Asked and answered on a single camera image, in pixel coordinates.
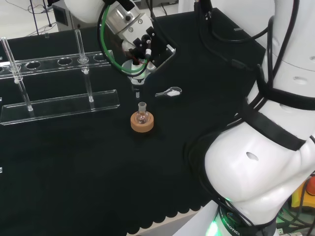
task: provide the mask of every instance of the acrylic test tube rack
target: acrylic test tube rack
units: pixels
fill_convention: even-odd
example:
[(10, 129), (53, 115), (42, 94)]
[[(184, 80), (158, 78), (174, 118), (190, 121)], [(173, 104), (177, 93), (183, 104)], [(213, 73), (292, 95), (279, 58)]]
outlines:
[[(116, 90), (93, 92), (91, 87), (90, 68), (110, 66), (109, 62), (101, 52), (85, 53), (80, 30), (75, 30), (75, 35), (78, 54), (17, 61), (14, 60), (7, 39), (1, 38), (9, 61), (0, 63), (0, 80), (14, 78), (14, 83), (19, 87), (24, 102), (3, 105), (0, 124), (17, 124), (119, 107)], [(30, 101), (23, 83), (24, 77), (74, 69), (82, 71), (87, 93)]]

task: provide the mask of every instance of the black tablecloth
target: black tablecloth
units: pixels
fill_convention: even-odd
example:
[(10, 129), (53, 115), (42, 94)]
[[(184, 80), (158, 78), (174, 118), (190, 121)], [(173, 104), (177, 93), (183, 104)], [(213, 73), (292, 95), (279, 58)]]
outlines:
[[(242, 38), (218, 10), (214, 30)], [(209, 54), (199, 42), (195, 16), (159, 19), (180, 45), (179, 56), (146, 81), (142, 101), (155, 117), (149, 134), (137, 134), (130, 116), (138, 101), (128, 79), (114, 69), (91, 69), (93, 91), (117, 89), (118, 109), (0, 127), (0, 235), (126, 235), (166, 216), (197, 210), (210, 199), (182, 161), (184, 142), (205, 127), (224, 126), (254, 82)], [(83, 29), (87, 52), (99, 51), (96, 29)], [(77, 52), (74, 32), (9, 41), (16, 59)], [(210, 46), (250, 66), (261, 63), (257, 43)], [(26, 77), (31, 100), (85, 92), (80, 71)], [(171, 86), (179, 97), (156, 99)], [(13, 79), (0, 81), (3, 104), (22, 102)]]

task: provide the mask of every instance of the cable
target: cable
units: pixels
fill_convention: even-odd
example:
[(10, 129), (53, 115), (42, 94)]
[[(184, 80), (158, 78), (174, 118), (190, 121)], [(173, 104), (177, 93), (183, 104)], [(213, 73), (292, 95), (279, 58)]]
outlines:
[[(200, 20), (200, 14), (199, 14), (199, 7), (197, 7), (196, 6), (197, 5), (197, 3), (195, 3), (195, 10), (197, 10), (197, 17), (198, 17), (198, 20)], [(294, 12), (296, 11), (297, 9), (296, 9), (296, 5), (294, 4), (293, 5), (293, 10), (292, 10), (292, 16), (291, 16), (291, 21), (295, 21), (295, 19), (296, 19), (296, 17), (294, 16)], [(268, 41), (269, 41), (269, 46), (268, 46), (268, 49), (267, 49), (267, 53), (269, 53), (269, 57), (271, 57), (271, 59), (269, 60), (269, 62), (272, 62), (272, 34), (273, 34), (273, 32), (272, 32), (272, 29), (273, 28), (273, 18), (271, 18), (270, 19), (270, 21), (269, 21), (269, 24), (268, 24)], [(282, 45), (282, 51), (285, 51), (286, 50), (286, 46), (285, 46), (285, 44), (283, 44)], [(269, 71), (272, 71), (272, 63), (269, 63)], [(262, 73), (263, 74), (263, 72), (262, 72), (262, 68), (261, 68), (261, 66), (259, 67), (259, 73)], [(268, 73), (268, 84), (270, 85), (270, 86), (272, 86), (272, 84), (273, 84), (273, 79), (274, 79), (274, 73)], [(255, 110), (259, 110), (264, 104), (265, 104), (265, 102), (267, 101), (267, 99), (263, 99), (263, 100), (261, 100), (262, 99), (262, 96), (260, 95), (260, 94), (258, 94), (258, 96), (251, 102), (251, 104), (250, 105), (252, 105), (252, 107), (254, 107), (255, 108)], [(187, 159), (188, 160), (188, 163), (189, 163), (189, 166), (190, 166), (190, 169), (191, 169), (191, 171), (193, 172), (194, 171), (194, 165), (193, 165), (193, 163), (192, 163), (192, 160), (191, 160), (191, 158), (192, 158), (192, 152), (194, 151), (194, 150), (196, 150), (196, 148), (197, 148), (197, 145), (201, 142), (201, 141), (203, 141), (205, 138), (209, 138), (209, 137), (211, 137), (211, 136), (214, 136), (214, 135), (219, 135), (221, 132), (224, 132), (224, 131), (226, 131), (226, 130), (228, 130), (228, 129), (230, 129), (230, 128), (233, 128), (233, 127), (235, 127), (235, 126), (237, 126), (237, 125), (239, 125), (239, 124), (241, 124), (243, 122), (243, 120), (240, 118), (240, 116), (239, 115), (236, 115), (235, 117), (234, 117), (234, 119), (233, 119), (233, 122), (232, 123), (230, 123), (230, 124), (228, 124), (224, 129), (221, 129), (221, 130), (215, 130), (215, 131), (210, 131), (209, 129), (211, 129), (211, 128), (208, 128), (208, 129), (206, 129), (205, 131), (203, 131), (203, 132), (201, 132), (201, 134), (199, 134), (198, 136), (197, 136), (197, 138), (195, 138), (190, 144), (189, 143), (185, 143), (185, 145), (184, 145), (184, 148), (183, 148), (183, 158), (184, 158), (184, 161)], [(203, 167), (204, 167), (204, 157), (205, 157), (205, 155), (204, 155), (204, 153), (203, 153), (203, 156), (202, 156), (202, 158), (203, 159), (201, 159), (199, 162), (199, 166), (197, 166), (197, 170), (196, 170), (196, 168), (195, 168), (195, 174), (198, 176), (198, 179), (199, 179), (199, 182), (200, 182), (200, 184), (201, 184), (201, 186), (208, 192), (208, 193), (210, 193), (211, 194), (211, 196), (215, 196), (213, 199), (215, 199), (215, 202), (220, 202), (219, 200), (221, 199), (221, 201), (222, 201), (222, 196), (211, 186), (211, 183), (208, 181), (208, 179), (207, 179), (207, 177), (206, 177), (206, 174), (205, 173), (201, 173), (200, 172), (200, 165), (202, 165)], [(303, 201), (304, 200), (304, 195), (303, 195), (303, 198), (301, 197), (301, 203), (303, 204)], [(234, 210), (233, 212), (237, 212), (237, 214), (236, 215), (238, 215), (238, 216), (242, 216), (241, 215), (241, 212), (239, 212), (239, 211), (236, 211), (236, 210)], [(289, 224), (290, 223), (293, 223), (294, 224), (294, 222), (295, 222), (295, 219), (296, 218), (298, 218), (299, 217), (299, 215), (300, 215), (300, 212), (296, 215), (296, 217), (294, 218), (294, 221), (293, 222), (289, 222)]]
[(297, 224), (297, 223), (291, 223), (291, 222), (288, 221), (287, 219), (283, 218), (280, 214), (278, 214), (277, 217), (278, 217), (279, 219), (281, 219), (282, 221), (284, 221), (284, 223), (286, 223), (286, 224), (289, 223), (289, 225), (293, 225), (293, 226), (296, 226), (296, 227), (300, 227), (300, 226), (304, 226), (304, 227), (305, 227), (305, 225), (301, 225), (301, 224)]
[(309, 227), (300, 226), (300, 227), (282, 227), (284, 234), (291, 234), (293, 232), (296, 232), (297, 230), (304, 230), (308, 229)]
[(47, 28), (47, 27), (49, 27), (49, 25), (48, 25), (48, 26), (46, 26), (46, 27), (44, 28), (44, 30), (40, 32), (40, 34), (42, 35), (45, 31), (47, 32), (47, 31), (52, 30), (52, 29), (53, 29), (53, 28), (57, 25), (57, 23), (53, 23), (52, 25), (54, 25), (54, 26), (51, 26), (51, 28), (50, 28), (50, 29), (48, 29), (48, 30), (46, 30), (46, 28)]
[(232, 204), (230, 201), (224, 199), (224, 198), (210, 185), (210, 186), (211, 186), (211, 189), (212, 189), (212, 192), (211, 192), (211, 191), (204, 185), (204, 183), (203, 183), (203, 181), (202, 181), (202, 179), (201, 179), (201, 176), (199, 176), (199, 182), (200, 182), (200, 184), (203, 186), (203, 188), (204, 188), (211, 196), (213, 196), (212, 200), (213, 200), (215, 203), (217, 203), (220, 207), (223, 207), (223, 208), (229, 210), (230, 212), (235, 213), (235, 215), (243, 222), (244, 225), (248, 225), (247, 222), (245, 221), (245, 220), (247, 220), (247, 221), (250, 223), (250, 225), (251, 225), (252, 227), (255, 227), (254, 223), (253, 223), (250, 219), (248, 219), (244, 214), (242, 214), (238, 209), (236, 209), (235, 206), (233, 206), (233, 204)]
[(146, 4), (150, 10), (151, 13), (151, 18), (153, 19), (153, 21), (155, 22), (155, 26), (157, 27), (158, 31), (161, 33), (161, 35), (164, 37), (164, 39), (166, 39), (167, 43), (170, 44), (172, 46), (172, 48), (175, 48), (176, 51), (179, 51), (180, 47), (179, 45), (171, 38), (169, 37), (163, 30), (162, 26), (160, 25), (160, 23), (158, 22), (153, 9), (150, 7), (151, 5), (149, 4), (149, 0), (146, 0)]
[[(45, 27), (47, 27), (47, 26), (49, 26), (49, 25), (45, 25), (45, 26), (39, 28), (38, 30), (41, 30), (41, 29), (43, 29), (43, 28), (45, 28)], [(32, 36), (34, 33), (37, 33), (37, 31), (34, 31), (34, 32), (32, 32), (32, 33), (26, 35), (25, 37), (27, 37), (27, 36)]]
[(225, 56), (223, 56), (221, 53), (217, 52), (216, 50), (211, 49), (211, 48), (207, 45), (207, 43), (205, 42), (205, 40), (204, 40), (204, 38), (203, 38), (203, 36), (202, 36), (202, 31), (203, 31), (203, 30), (201, 29), (201, 26), (199, 26), (198, 28), (199, 28), (199, 31), (198, 31), (198, 33), (199, 33), (199, 39), (200, 39), (202, 45), (205, 47), (205, 49), (207, 49), (211, 54), (217, 56), (218, 58), (221, 58), (223, 61), (225, 61), (225, 62), (228, 63), (229, 60), (228, 60)]
[(299, 218), (300, 214), (302, 213), (304, 195), (305, 195), (306, 187), (307, 187), (307, 184), (309, 183), (309, 181), (310, 181), (310, 179), (306, 180), (305, 183), (304, 183), (304, 185), (303, 185), (302, 194), (301, 194), (301, 200), (300, 200), (300, 206), (299, 206), (299, 211), (297, 212), (297, 214), (296, 214), (296, 216), (293, 218), (293, 220), (287, 222), (288, 225), (294, 225), (294, 226), (296, 226), (295, 221), (297, 221), (297, 219)]
[(29, 13), (33, 14), (33, 13), (30, 11), (30, 6), (31, 6), (31, 5), (29, 5), (27, 9), (24, 9), (24, 8), (18, 6), (18, 5), (15, 5), (15, 4), (11, 3), (11, 2), (8, 2), (7, 0), (5, 0), (5, 1), (6, 1), (8, 4), (14, 5), (14, 6), (16, 6), (16, 7), (20, 8), (20, 9), (22, 9), (22, 10), (28, 11)]
[(306, 235), (306, 236), (310, 236), (310, 235), (311, 235), (312, 230), (313, 230), (314, 227), (315, 227), (315, 219), (314, 219), (314, 221), (313, 221), (313, 223), (312, 223), (312, 225), (311, 225), (309, 231), (307, 232), (307, 235)]
[(265, 35), (268, 31), (268, 28), (264, 29), (262, 32), (249, 37), (249, 38), (244, 38), (244, 39), (225, 39), (220, 37), (219, 35), (217, 35), (213, 30), (211, 31), (211, 35), (218, 41), (223, 42), (223, 43), (247, 43), (250, 42), (252, 40), (258, 39), (261, 36)]
[(167, 12), (166, 12), (166, 10), (165, 10), (164, 5), (163, 5), (162, 2), (161, 2), (161, 6), (162, 6), (162, 8), (163, 8), (163, 10), (164, 10), (164, 12), (165, 12), (165, 15), (167, 16)]
[(284, 40), (283, 40), (283, 43), (282, 43), (279, 55), (278, 55), (278, 59), (276, 61), (275, 67), (274, 67), (274, 72), (273, 72), (274, 77), (276, 76), (276, 74), (277, 74), (277, 72), (279, 70), (281, 61), (282, 61), (282, 59), (284, 57), (284, 53), (285, 53), (286, 47), (287, 47), (287, 45), (289, 43), (289, 40), (291, 38), (293, 29), (294, 29), (294, 26), (295, 26), (297, 14), (298, 14), (298, 11), (299, 11), (299, 5), (300, 5), (300, 0), (294, 0), (290, 23), (289, 23), (289, 26), (287, 28), (287, 31), (286, 31), (286, 34), (285, 34), (285, 37), (284, 37)]
[[(136, 69), (136, 70), (128, 70), (126, 68), (123, 68), (122, 66), (120, 66), (118, 63), (116, 63), (114, 61), (114, 59), (111, 57), (111, 55), (109, 54), (107, 48), (106, 48), (106, 45), (104, 43), (104, 33), (105, 33), (105, 25), (106, 25), (106, 16), (107, 16), (107, 13), (108, 13), (108, 10), (109, 10), (109, 6), (107, 5), (104, 5), (104, 7), (102, 8), (102, 11), (100, 13), (100, 16), (99, 16), (99, 19), (98, 19), (98, 22), (97, 22), (97, 40), (98, 40), (98, 44), (99, 44), (99, 47), (104, 55), (105, 58), (107, 58), (108, 62), (115, 68), (117, 68), (117, 70), (119, 71), (119, 73), (123, 74), (124, 76), (129, 76), (129, 77), (137, 77), (139, 75), (141, 75), (146, 69), (147, 69), (147, 66), (148, 66), (148, 61), (145, 61), (145, 64), (142, 65), (139, 69)], [(128, 74), (128, 73), (125, 73), (124, 71), (127, 71), (127, 72), (130, 72), (130, 73), (135, 73), (135, 72), (138, 72), (137, 74), (133, 75), (133, 74)]]
[(313, 137), (313, 135), (310, 136), (311, 140), (313, 141), (313, 143), (315, 144), (315, 138)]
[(273, 64), (272, 64), (272, 35), (273, 35), (274, 17), (272, 16), (268, 22), (268, 35), (267, 35), (267, 63), (268, 63), (268, 82), (269, 86), (273, 86)]
[(11, 2), (8, 2), (7, 0), (5, 0), (5, 1), (6, 1), (8, 4), (14, 5), (14, 6), (16, 6), (16, 7), (20, 8), (20, 9), (23, 9), (23, 10), (27, 11), (27, 9), (24, 9), (24, 8), (22, 8), (22, 7), (18, 6), (18, 5), (15, 5), (15, 4), (11, 3)]
[[(29, 5), (27, 11), (28, 11), (29, 13), (33, 14), (33, 13), (31, 12), (30, 6), (31, 6), (31, 5)], [(38, 6), (42, 6), (42, 7), (44, 8), (44, 6), (43, 6), (42, 4), (39, 4), (39, 5), (37, 5), (37, 6), (33, 7), (33, 8), (35, 9), (35, 8), (37, 8)]]
[[(295, 215), (293, 215), (288, 209), (285, 209), (284, 207), (282, 207), (282, 209), (285, 210), (286, 213), (287, 213), (289, 216), (291, 216), (293, 219), (295, 218)], [(301, 220), (301, 219), (296, 219), (296, 221), (302, 223), (302, 224), (305, 225), (305, 226), (311, 226), (310, 223), (307, 223), (307, 222), (305, 222), (305, 221), (303, 221), (303, 220)]]

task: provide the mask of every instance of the robot end effector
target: robot end effector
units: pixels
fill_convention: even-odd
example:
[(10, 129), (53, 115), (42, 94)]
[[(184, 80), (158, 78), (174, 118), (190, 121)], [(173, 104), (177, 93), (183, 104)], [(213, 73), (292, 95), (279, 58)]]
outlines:
[(141, 60), (146, 59), (148, 51), (151, 53), (146, 73), (136, 77), (131, 73), (130, 78), (145, 79), (175, 54), (175, 49), (156, 32), (151, 19), (140, 13), (130, 0), (65, 0), (65, 3), (73, 15), (88, 23), (97, 22), (104, 3), (110, 6), (106, 26), (122, 40), (122, 48), (132, 61), (124, 63), (123, 67), (134, 71), (141, 66)]

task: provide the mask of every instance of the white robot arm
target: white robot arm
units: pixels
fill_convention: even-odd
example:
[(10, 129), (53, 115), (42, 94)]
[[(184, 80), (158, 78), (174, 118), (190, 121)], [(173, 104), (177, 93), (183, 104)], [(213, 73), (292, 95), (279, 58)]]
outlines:
[[(98, 41), (103, 54), (113, 67), (130, 78), (137, 98), (138, 88), (144, 84), (147, 76), (175, 55), (175, 45), (170, 45), (163, 38), (162, 32), (155, 30), (150, 18), (141, 13), (130, 0), (65, 0), (65, 4), (81, 21), (97, 23), (100, 28)], [(121, 43), (123, 51), (129, 57), (122, 66), (107, 55), (105, 41), (101, 39), (102, 29), (109, 29), (122, 40), (117, 43)]]
[[(209, 7), (209, 1), (200, 1)], [(76, 17), (89, 23), (97, 21), (104, 5), (101, 0), (65, 0), (65, 3)], [(269, 87), (289, 92), (291, 97), (315, 98), (315, 1), (275, 0), (275, 6), (275, 16), (269, 25), (269, 47), (262, 64), (264, 82), (269, 80)], [(136, 6), (126, 11), (115, 2), (109, 13), (108, 27), (129, 45), (152, 27), (148, 16), (140, 14)], [(203, 13), (206, 19), (211, 17), (210, 12)], [(257, 100), (262, 87), (258, 90), (255, 83), (247, 103)], [(242, 111), (240, 115), (246, 122), (222, 132), (205, 156), (209, 183), (222, 201), (226, 199), (230, 209), (234, 208), (232, 212), (238, 212), (248, 224), (260, 229), (254, 235), (277, 235), (271, 225), (278, 211), (315, 170), (315, 144), (310, 139), (315, 132), (315, 108), (303, 108), (302, 102), (294, 108), (285, 105), (290, 104), (285, 98), (278, 95), (258, 99), (258, 116), (262, 114), (260, 118), (266, 123), (257, 124), (253, 118), (246, 118), (248, 111)], [(270, 130), (272, 127), (281, 132), (275, 134)], [(219, 210), (216, 222), (220, 235), (246, 235), (223, 220), (231, 212), (225, 212), (224, 217), (220, 214)]]

